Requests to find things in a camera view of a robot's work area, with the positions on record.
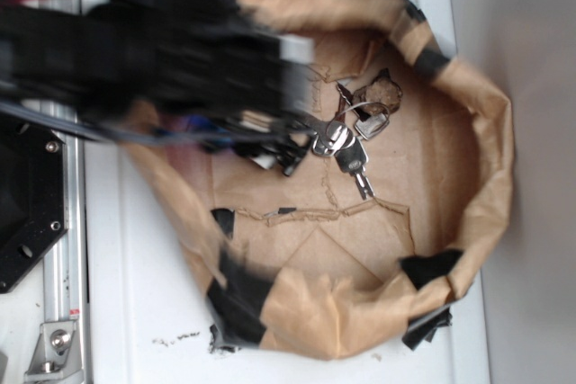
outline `black mounting plate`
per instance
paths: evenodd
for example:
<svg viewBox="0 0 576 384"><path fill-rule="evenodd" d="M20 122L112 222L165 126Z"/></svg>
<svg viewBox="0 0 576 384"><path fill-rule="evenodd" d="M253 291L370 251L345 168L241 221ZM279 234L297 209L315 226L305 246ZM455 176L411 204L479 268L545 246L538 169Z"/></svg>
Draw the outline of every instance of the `black mounting plate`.
<svg viewBox="0 0 576 384"><path fill-rule="evenodd" d="M0 294L67 230L65 150L49 129L0 114Z"/></svg>

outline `white surface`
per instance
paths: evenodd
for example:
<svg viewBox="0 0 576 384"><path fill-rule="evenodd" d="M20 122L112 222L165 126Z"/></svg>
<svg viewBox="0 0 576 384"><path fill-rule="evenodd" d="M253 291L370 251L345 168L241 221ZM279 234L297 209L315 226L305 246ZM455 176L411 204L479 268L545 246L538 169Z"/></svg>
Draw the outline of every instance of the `white surface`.
<svg viewBox="0 0 576 384"><path fill-rule="evenodd" d="M414 1L454 46L449 0ZM96 383L489 382L480 280L453 307L454 326L415 353L395 339L337 362L248 349L208 354L212 319L147 185L112 146L86 146L86 176Z"/></svg>
<svg viewBox="0 0 576 384"><path fill-rule="evenodd" d="M511 226L484 266L494 384L576 376L576 1L453 0L458 49L510 95Z"/></svg>

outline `screw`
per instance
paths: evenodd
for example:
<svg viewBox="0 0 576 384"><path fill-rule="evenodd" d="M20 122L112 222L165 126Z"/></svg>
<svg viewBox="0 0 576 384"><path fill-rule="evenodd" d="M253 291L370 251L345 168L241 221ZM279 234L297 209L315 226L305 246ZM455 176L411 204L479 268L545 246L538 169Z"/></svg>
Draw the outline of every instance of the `screw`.
<svg viewBox="0 0 576 384"><path fill-rule="evenodd" d="M43 373L51 373L53 371L56 370L56 366L54 365L54 361L50 360L49 362L44 362L41 366L40 366L40 370Z"/></svg>
<svg viewBox="0 0 576 384"><path fill-rule="evenodd" d="M70 346L70 334L64 330L56 330L50 336L50 343L57 351L64 351Z"/></svg>
<svg viewBox="0 0 576 384"><path fill-rule="evenodd" d="M57 153L60 150L60 144L56 141L49 141L46 143L46 151L49 153Z"/></svg>

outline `brown paper bag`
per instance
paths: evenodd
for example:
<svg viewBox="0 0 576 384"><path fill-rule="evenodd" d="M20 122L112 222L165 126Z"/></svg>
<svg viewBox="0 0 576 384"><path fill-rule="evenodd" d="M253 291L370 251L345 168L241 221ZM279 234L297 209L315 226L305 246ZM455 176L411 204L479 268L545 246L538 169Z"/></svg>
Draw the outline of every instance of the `brown paper bag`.
<svg viewBox="0 0 576 384"><path fill-rule="evenodd" d="M239 2L262 24L315 40L317 117L337 110L334 80L353 76L355 90L383 67L404 97L365 143L378 197L369 201L333 158L307 156L284 177L229 152L126 146L225 343L342 358L411 324L417 344L465 295L509 222L508 98L445 58L408 0Z"/></svg>

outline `silver key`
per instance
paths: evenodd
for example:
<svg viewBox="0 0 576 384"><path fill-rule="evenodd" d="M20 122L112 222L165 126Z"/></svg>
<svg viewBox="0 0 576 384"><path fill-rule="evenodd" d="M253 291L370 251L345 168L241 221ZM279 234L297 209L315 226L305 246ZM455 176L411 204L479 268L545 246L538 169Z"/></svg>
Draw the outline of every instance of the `silver key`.
<svg viewBox="0 0 576 384"><path fill-rule="evenodd" d="M363 117L358 117L354 127L364 139L374 138L390 123L390 118L383 112L375 116L368 116L365 120Z"/></svg>
<svg viewBox="0 0 576 384"><path fill-rule="evenodd" d="M354 142L350 147L343 148L336 152L334 155L338 162L338 166L342 173L348 173L355 178L356 186L363 200L366 200L367 196L374 196L374 189L365 176L365 165L368 163L369 158L366 154L362 141L359 139L354 139Z"/></svg>
<svg viewBox="0 0 576 384"><path fill-rule="evenodd" d="M302 123L316 132L312 144L312 152L315 155L333 156L339 149L352 143L352 131L340 121L321 121L307 114L303 117Z"/></svg>
<svg viewBox="0 0 576 384"><path fill-rule="evenodd" d="M340 97L346 101L346 103L352 106L352 94L348 89L346 89L340 83L337 84L338 92ZM366 140L374 138L380 132L382 132L390 123L390 116L388 112L376 114L371 116L367 112L363 112L359 108L354 108L354 113L358 117L354 128L358 133Z"/></svg>

